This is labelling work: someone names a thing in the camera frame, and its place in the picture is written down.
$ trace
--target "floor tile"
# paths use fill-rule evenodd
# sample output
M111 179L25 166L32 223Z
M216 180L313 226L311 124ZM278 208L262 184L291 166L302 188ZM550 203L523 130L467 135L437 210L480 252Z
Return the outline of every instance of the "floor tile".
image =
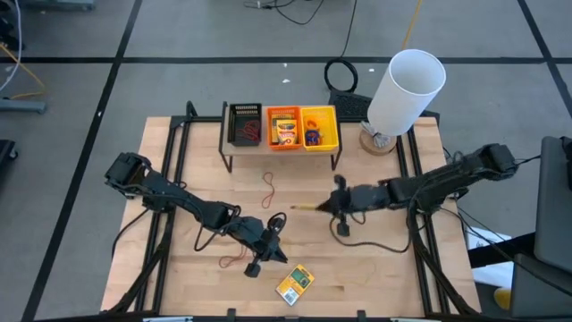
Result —
M46 113L0 112L0 138L16 141L20 152L0 194L0 311L7 321L21 318L109 72L94 64L30 69L48 86ZM35 86L19 73L3 95Z
M572 134L572 120L545 64L447 65L447 81L429 106L441 113L443 145L453 153L506 144L516 158L540 154L544 136ZM535 228L539 163L503 182L479 182L459 205L499 233Z
M567 0L527 0L530 11L554 57L572 56L570 30L572 2Z
M133 0L97 0L93 11L22 10L24 56L115 57Z
M302 21L317 4L298 1L282 10ZM360 1L346 55L397 53L415 6L415 0ZM240 1L145 1L126 55L336 56L351 11L350 1L328 0L311 23L298 26L275 10L248 9ZM493 0L425 2L409 47L441 56L540 55L517 3Z

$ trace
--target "cable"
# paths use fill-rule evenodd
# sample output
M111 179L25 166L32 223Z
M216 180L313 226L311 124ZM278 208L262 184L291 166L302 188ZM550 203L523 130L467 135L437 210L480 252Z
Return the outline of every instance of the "cable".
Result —
M0 92L2 91L2 89L6 87L6 85L8 85L8 83L12 80L12 78L16 74L16 71L18 70L18 66L20 65L20 60L21 60L21 13L20 13L20 3L18 2L18 0L14 0L14 5L16 6L16 15L18 17L18 59L16 60L16 66L12 69L12 73L10 74L10 76L8 76L2 87L0 87Z
M379 243L379 242L375 242L375 241L360 241L360 242L355 242L355 243L347 243L347 242L344 242L344 241L342 241L342 240L335 234L335 232L333 231L333 226L332 226L332 224L333 224L333 221L334 221L335 219L336 219L335 217L332 217L332 219L330 219L330 233L332 234L332 237L333 237L338 243L340 243L340 244L343 245L343 246L347 246L347 247L375 246L375 247L382 248L382 249L384 249L384 250L388 250L388 251L390 251L390 252L394 252L394 253L398 253L398 254L403 254L404 252L406 252L406 251L409 250L409 245L411 245L411 236L410 236L410 235L409 235L409 237L408 237L408 243L407 243L407 245L405 246L405 248L404 248L403 250L396 250L396 249L394 249L394 248L392 248L392 247L383 245L383 244L381 244L381 243Z
M450 210L448 210L448 209L446 209L446 208L442 208L442 210L445 210L445 211L451 213L452 215L457 216L460 221L462 221L462 222L465 223L465 225L467 226L467 228L471 231L471 233L472 233L473 235L476 235L476 237L479 237L479 238L483 239L484 241L488 242L489 245L491 245L491 247L492 247L493 249L495 249L495 250L496 250L502 257L504 257L507 261L513 262L516 266L518 266L518 267L524 269L528 274L530 274L530 275L532 275L533 277L537 278L537 279L540 280L541 282L543 282L543 283L545 283L545 284L547 284L547 285L549 285L549 286L555 288L556 290L558 290L558 291L560 291L560 292L563 292L563 293L565 293L566 295L572 297L572 292L570 292L570 291L568 291L568 290L566 290L566 289L564 289L564 288L562 288L562 287L560 287L560 286L554 284L553 282L548 281L547 279L543 278L542 276L539 276L538 274L536 274L536 273L534 273L533 271L529 270L528 268L524 267L522 264L517 263L516 261L514 261L514 259L511 258L506 252L504 252L499 246L497 246L495 242L488 240L486 237L482 236L479 232L477 232L475 229L473 229L473 227L471 227L471 226L468 224L467 220L466 220L463 216L461 216L460 214L455 214L453 211L450 211Z
M111 248L111 258L114 257L115 255L115 247L117 246L117 242L119 241L119 239L121 238L121 236L123 235L123 233L125 233L125 231L131 227L133 224L137 223L138 220L140 220L141 217L143 217L147 212L149 211L149 208L145 208L145 210L143 210L142 213L138 214L135 218L133 218L133 220L131 220L128 224L125 225L125 227L123 227L118 233L117 236L115 236L114 239L114 244Z
M246 255L247 255L247 248L241 244L240 245L240 254L238 256L222 256L222 257L220 257L218 259L218 267L225 269L225 268L229 267L235 261L243 259ZM223 263L223 261L225 259L228 259L229 261L226 263Z
M16 57L14 57L14 55L12 55L10 50L8 50L6 47L4 47L3 45L0 45L0 49L4 50L10 56L10 58L12 58L12 60L14 60L16 65L21 66L21 68L24 71L26 71L28 73L28 75L31 76L39 84L39 86L42 88L42 90L40 90L39 92L18 94L18 95L14 95L14 96L10 97L10 99L16 99L16 98L22 98L22 97L33 97L33 96L37 96L37 95L46 94L46 85L44 85L44 82L38 76L36 76L36 74L34 72L32 72L30 69L28 69L28 67L26 67L25 64L19 63L18 59Z
M411 30L413 29L413 26L415 26L417 16L419 15L419 10L421 9L421 3L423 3L423 0L417 1L415 13L413 13L413 17L411 17L411 22L409 23L408 33L405 35L405 38L403 39L403 43L401 44L401 50L405 50L405 48L407 48L407 46L408 46L409 37L411 36Z
M351 19L349 20L348 36L346 36L346 43L343 46L343 51L341 52L340 57L333 58L328 63L326 63L326 65L324 67L324 81L325 81L325 84L330 91L338 90L338 91L343 91L346 93L353 93L354 91L356 91L356 88L358 87L358 70L356 70L356 67L353 64L351 64L350 62L348 62L347 60L342 58L346 54L346 49L348 49L349 34L351 34L351 27L354 24L354 17L356 16L356 7L357 6L358 6L358 0L354 0L354 9L351 12ZM354 80L353 80L353 83L349 89L339 90L339 89L336 89L330 83L330 77L329 77L330 67L336 63L343 64L344 66L346 66L349 69L349 72L351 72L351 76L353 77Z
M273 7L273 8L276 8L276 11L277 11L282 17L286 18L288 21L294 22L294 23L296 23L296 24L299 25L299 26L305 26L305 25L309 24L309 23L312 21L312 19L314 19L315 14L318 13L318 10L320 10L320 7L322 7L322 4L324 4L324 0L321 0L321 1L320 1L320 4L319 4L319 5L317 6L317 8L315 9L314 13L312 13L312 15L310 16L310 19L308 19L306 22L295 21L295 20L293 20L292 18L290 18L289 16L287 16L286 14L284 14L282 11L280 11L280 8L281 8L281 7L278 5L278 0L274 0L274 7Z
M525 163L528 163L528 162L530 162L530 161L532 161L532 160L539 159L539 158L540 158L540 155L538 155L538 156L536 156L536 157L530 157L530 158L528 158L528 159L517 159L517 160L523 160L523 161L518 162L518 163L515 163L515 165L523 165L523 164L525 164Z
M362 221L359 221L353 213L349 214L349 216L351 217L351 219L353 219L359 225L365 225L366 224L366 212L365 211L361 212L361 216L363 218Z

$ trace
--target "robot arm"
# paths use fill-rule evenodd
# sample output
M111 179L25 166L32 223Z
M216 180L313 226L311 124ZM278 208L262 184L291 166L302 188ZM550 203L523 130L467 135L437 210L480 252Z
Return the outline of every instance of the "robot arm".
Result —
M377 185L362 184L347 187L346 180L336 175L338 189L316 210L328 212L340 219L338 234L349 236L345 215L376 209L407 208L415 201L417 209L434 212L449 196L467 193L467 186L482 179L499 181L512 177L517 171L515 159L505 145L483 146L450 165L412 178L393 178Z
M229 235L235 241L252 250L255 257L248 264L245 275L257 277L259 261L276 260L287 263L288 259L279 246L278 234L286 224L286 216L278 213L271 217L266 228L260 219L240 217L240 207L221 201L205 201L185 191L179 184L170 182L151 168L151 162L135 153L121 153L105 174L105 184L119 191L126 198L143 197L143 206L164 212L174 206L189 211L202 229L216 234ZM209 243L195 250L201 251Z

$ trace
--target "white tube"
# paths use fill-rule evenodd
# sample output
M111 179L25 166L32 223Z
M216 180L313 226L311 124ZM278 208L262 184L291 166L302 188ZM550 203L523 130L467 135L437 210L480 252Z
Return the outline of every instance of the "white tube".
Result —
M405 133L446 79L445 68L435 56L417 49L397 53L367 109L368 121L381 134Z

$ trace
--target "small yellow box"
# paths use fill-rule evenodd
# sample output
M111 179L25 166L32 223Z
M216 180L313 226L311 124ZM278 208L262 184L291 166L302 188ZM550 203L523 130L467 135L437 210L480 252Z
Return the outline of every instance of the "small yellow box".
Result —
M297 265L276 287L276 291L292 306L312 282L314 282L314 276L305 267Z
M300 109L302 114L302 133L299 134L303 138L304 148L307 151L329 151L337 148L340 143L338 141L338 121L336 119L336 110L333 106L317 106L303 107ZM320 145L308 145L306 142L306 131L308 130L308 122L316 123L320 132Z

